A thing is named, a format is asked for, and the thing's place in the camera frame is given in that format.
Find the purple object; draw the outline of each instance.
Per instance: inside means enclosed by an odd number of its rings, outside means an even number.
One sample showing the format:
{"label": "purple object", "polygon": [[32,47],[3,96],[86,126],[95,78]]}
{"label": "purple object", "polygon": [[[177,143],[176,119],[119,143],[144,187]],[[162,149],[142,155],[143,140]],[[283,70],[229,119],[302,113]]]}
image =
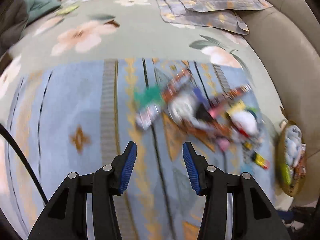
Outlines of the purple object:
{"label": "purple object", "polygon": [[210,109],[209,101],[202,95],[201,90],[199,88],[194,88],[192,91],[198,98],[199,102],[204,105],[204,108],[206,110],[209,110]]}

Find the black cable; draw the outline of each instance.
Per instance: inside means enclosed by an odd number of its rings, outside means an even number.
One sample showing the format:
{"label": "black cable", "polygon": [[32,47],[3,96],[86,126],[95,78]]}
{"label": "black cable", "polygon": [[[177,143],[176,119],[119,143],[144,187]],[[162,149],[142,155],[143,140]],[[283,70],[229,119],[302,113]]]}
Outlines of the black cable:
{"label": "black cable", "polygon": [[224,173],[228,173],[228,168],[227,168],[227,155],[225,151],[222,151],[222,155],[223,155],[223,169],[224,169]]}
{"label": "black cable", "polygon": [[197,62],[195,62],[195,61],[194,61],[194,64],[195,64],[195,67],[196,67],[196,70],[197,70],[197,73],[198,73],[199,79],[200,79],[200,81],[201,81],[201,84],[202,84],[202,87],[203,87],[203,90],[204,90],[205,96],[207,97],[207,100],[210,102],[210,98],[209,98],[209,96],[208,96],[207,90],[206,90],[206,89],[205,89],[205,87],[204,87],[204,84],[203,84],[203,81],[202,81],[201,75],[200,75],[199,70],[198,70]]}
{"label": "black cable", "polygon": [[[146,66],[146,61],[143,58],[142,59],[142,64],[143,64],[143,71],[144,71],[144,79],[146,82],[146,87],[149,87],[149,82],[148,82],[148,75],[147,75],[147,66]],[[159,170],[159,175],[160,175],[160,179],[161,179],[161,186],[162,186],[162,190],[164,192],[164,201],[165,201],[165,205],[167,207],[167,213],[169,214],[168,218],[169,218],[169,227],[172,233],[172,238],[173,240],[176,240],[176,233],[174,230],[174,224],[173,224],[173,219],[172,219],[172,212],[171,212],[171,208],[169,205],[169,198],[168,198],[168,193],[167,193],[167,188],[164,182],[164,175],[163,175],[163,170],[162,170],[162,166],[161,166],[161,161],[160,161],[160,155],[159,155],[159,150],[158,150],[158,141],[157,141],[157,137],[156,137],[156,131],[155,131],[155,127],[152,124],[151,125],[151,130],[152,130],[152,136],[153,136],[153,145],[155,148],[155,152],[156,152],[156,158],[157,158],[157,164],[158,164],[158,170]]]}
{"label": "black cable", "polygon": [[22,161],[23,165],[25,166],[25,168],[27,169],[29,175],[31,176],[31,179],[35,183],[35,185],[36,185],[36,187],[37,187],[37,189],[38,189],[38,191],[39,191],[39,193],[40,193],[40,195],[42,197],[42,200],[43,200],[44,204],[46,205],[48,203],[47,197],[45,196],[44,191],[43,191],[43,189],[42,189],[42,187],[41,187],[36,175],[34,174],[30,164],[28,163],[26,157],[23,155],[23,152],[19,148],[19,146],[16,143],[16,141],[12,138],[10,133],[6,130],[6,128],[1,123],[0,123],[0,134],[11,145],[13,150],[19,156],[20,160]]}

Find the flower pattern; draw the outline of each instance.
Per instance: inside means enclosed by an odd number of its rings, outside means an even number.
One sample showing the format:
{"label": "flower pattern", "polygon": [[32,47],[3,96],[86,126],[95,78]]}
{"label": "flower pattern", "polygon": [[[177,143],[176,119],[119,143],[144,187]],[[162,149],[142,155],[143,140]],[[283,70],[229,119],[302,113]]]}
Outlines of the flower pattern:
{"label": "flower pattern", "polygon": [[217,46],[207,46],[201,49],[201,52],[210,56],[210,62],[212,64],[242,68],[240,63],[223,48]]}
{"label": "flower pattern", "polygon": [[223,30],[221,30],[221,31],[223,32],[223,35],[225,37],[227,37],[229,40],[233,41],[235,44],[241,44],[241,45],[244,45],[245,47],[249,46],[247,41],[241,35],[233,34],[233,33],[230,33],[230,32],[223,31]]}
{"label": "flower pattern", "polygon": [[165,13],[163,14],[164,17],[168,18],[169,20],[175,20],[175,16],[172,13]]}
{"label": "flower pattern", "polygon": [[5,95],[9,87],[9,84],[18,75],[21,68],[20,59],[21,55],[14,58],[0,76],[0,98],[2,98]]}
{"label": "flower pattern", "polygon": [[180,29],[184,29],[184,28],[194,29],[195,28],[193,25],[187,25],[187,24],[176,24],[176,23],[170,23],[170,24],[173,25],[174,27],[177,27]]}
{"label": "flower pattern", "polygon": [[122,6],[151,5],[148,0],[117,0],[115,3],[119,3]]}
{"label": "flower pattern", "polygon": [[47,29],[54,27],[55,25],[57,25],[58,23],[60,23],[62,21],[63,21],[62,16],[56,16],[56,17],[53,17],[53,18],[47,20],[45,23],[40,25],[40,27],[36,30],[34,36],[39,35],[40,33],[43,33]]}
{"label": "flower pattern", "polygon": [[58,43],[53,46],[51,56],[59,56],[65,50],[75,47],[76,52],[85,53],[101,42],[100,35],[112,34],[117,31],[119,24],[114,20],[101,24],[90,21],[70,29],[58,36]]}

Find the pink object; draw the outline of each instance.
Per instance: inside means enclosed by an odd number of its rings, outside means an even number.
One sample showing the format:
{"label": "pink object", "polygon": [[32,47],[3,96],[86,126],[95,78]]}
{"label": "pink object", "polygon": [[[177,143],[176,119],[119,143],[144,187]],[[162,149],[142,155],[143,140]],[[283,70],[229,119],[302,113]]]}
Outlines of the pink object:
{"label": "pink object", "polygon": [[218,116],[219,114],[221,114],[221,112],[224,112],[224,106],[223,106],[223,104],[221,104],[221,105],[219,105],[219,106],[217,106],[217,107],[215,107],[215,108],[211,108],[211,109],[208,111],[208,113],[211,115],[211,117],[212,117],[213,119],[216,119],[217,116]]}
{"label": "pink object", "polygon": [[217,138],[216,143],[218,144],[220,150],[226,151],[230,146],[230,142],[226,138]]}

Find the white plush toy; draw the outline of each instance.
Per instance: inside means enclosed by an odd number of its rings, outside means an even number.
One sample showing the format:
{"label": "white plush toy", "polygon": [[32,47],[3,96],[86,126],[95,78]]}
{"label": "white plush toy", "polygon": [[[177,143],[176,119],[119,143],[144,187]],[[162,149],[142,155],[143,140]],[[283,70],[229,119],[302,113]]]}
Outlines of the white plush toy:
{"label": "white plush toy", "polygon": [[297,166],[300,160],[301,130],[296,125],[289,126],[285,131],[285,162],[288,166]]}
{"label": "white plush toy", "polygon": [[250,111],[235,112],[230,118],[239,131],[244,131],[249,136],[259,133],[257,120]]}

